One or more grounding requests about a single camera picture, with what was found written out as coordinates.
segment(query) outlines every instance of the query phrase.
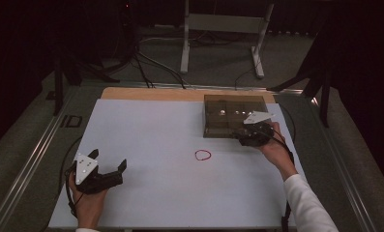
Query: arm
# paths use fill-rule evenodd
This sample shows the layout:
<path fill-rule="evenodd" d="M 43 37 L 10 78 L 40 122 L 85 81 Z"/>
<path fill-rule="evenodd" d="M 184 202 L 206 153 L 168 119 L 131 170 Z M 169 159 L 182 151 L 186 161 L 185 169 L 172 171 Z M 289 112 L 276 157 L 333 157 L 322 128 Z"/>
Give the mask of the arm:
<path fill-rule="evenodd" d="M 284 137 L 280 136 L 280 124 L 272 123 L 272 126 L 276 131 L 275 138 L 284 142 Z M 298 174 L 288 152 L 280 143 L 271 139 L 258 149 L 279 170 L 284 180 L 285 194 L 298 231 L 338 231 L 309 184 Z"/>
<path fill-rule="evenodd" d="M 83 194 L 76 189 L 74 175 L 69 177 L 69 185 L 73 192 L 78 229 L 76 232 L 97 231 L 99 219 L 103 211 L 103 203 L 107 189 L 96 194 Z"/>

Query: hand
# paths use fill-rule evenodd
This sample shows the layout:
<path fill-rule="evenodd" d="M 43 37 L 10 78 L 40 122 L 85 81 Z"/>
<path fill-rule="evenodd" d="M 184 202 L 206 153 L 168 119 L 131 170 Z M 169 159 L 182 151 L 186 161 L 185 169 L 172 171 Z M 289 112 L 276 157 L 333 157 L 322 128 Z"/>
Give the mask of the hand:
<path fill-rule="evenodd" d="M 84 194 L 77 190 L 74 184 L 74 173 L 69 176 L 69 186 L 73 193 L 78 228 L 96 229 L 103 211 L 103 203 L 107 191 L 96 194 Z"/>
<path fill-rule="evenodd" d="M 279 123 L 271 123 L 275 133 L 274 137 L 284 143 L 285 138 L 281 135 L 280 124 Z M 270 139 L 270 141 L 258 148 L 267 160 L 272 163 L 279 171 L 282 176 L 282 179 L 285 181 L 288 177 L 297 174 L 297 170 L 292 163 L 288 152 L 285 150 L 282 145 L 274 139 Z"/>

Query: red rubber band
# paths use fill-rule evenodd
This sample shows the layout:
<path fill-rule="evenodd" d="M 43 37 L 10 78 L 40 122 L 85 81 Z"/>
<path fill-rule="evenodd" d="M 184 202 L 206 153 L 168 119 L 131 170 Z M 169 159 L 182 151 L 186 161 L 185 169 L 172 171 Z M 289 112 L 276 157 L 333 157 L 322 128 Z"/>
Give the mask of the red rubber band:
<path fill-rule="evenodd" d="M 209 154 L 209 157 L 204 158 L 204 159 L 199 159 L 198 156 L 197 156 L 197 153 L 199 153 L 199 152 L 205 152 L 205 153 Z M 212 156 L 212 154 L 211 154 L 209 151 L 206 151 L 206 150 L 197 150 L 197 151 L 194 153 L 194 156 L 195 156 L 195 159 L 196 159 L 196 160 L 203 161 L 203 160 L 208 160 L 208 159 Z"/>

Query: white metal frame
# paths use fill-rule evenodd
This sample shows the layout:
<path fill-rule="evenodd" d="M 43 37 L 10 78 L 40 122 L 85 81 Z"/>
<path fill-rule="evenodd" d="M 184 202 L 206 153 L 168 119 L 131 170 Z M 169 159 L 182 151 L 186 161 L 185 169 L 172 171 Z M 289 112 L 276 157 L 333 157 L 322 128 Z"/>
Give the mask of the white metal frame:
<path fill-rule="evenodd" d="M 217 14 L 191 14 L 189 12 L 189 0 L 186 0 L 185 8 L 185 37 L 183 44 L 182 63 L 180 73 L 187 73 L 189 69 L 189 31 L 207 30 L 207 31 L 225 31 L 258 33 L 257 45 L 251 48 L 251 55 L 257 77 L 263 78 L 264 71 L 260 61 L 259 51 L 267 32 L 270 16 L 274 4 L 267 6 L 264 17 L 245 17 Z"/>

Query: white paper sheet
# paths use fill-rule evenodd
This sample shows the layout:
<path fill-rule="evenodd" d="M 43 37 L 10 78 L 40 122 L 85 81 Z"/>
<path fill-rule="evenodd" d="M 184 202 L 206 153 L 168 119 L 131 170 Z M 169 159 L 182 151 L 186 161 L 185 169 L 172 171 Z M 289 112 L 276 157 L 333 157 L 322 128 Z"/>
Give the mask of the white paper sheet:
<path fill-rule="evenodd" d="M 296 167 L 304 175 L 277 104 Z M 203 102 L 98 100 L 78 153 L 99 149 L 102 174 L 123 159 L 124 183 L 109 190 L 99 226 L 118 228 L 276 228 L 286 198 L 277 168 L 237 139 L 203 138 Z M 197 150 L 211 157 L 197 160 Z M 49 227 L 76 227 L 65 190 Z"/>

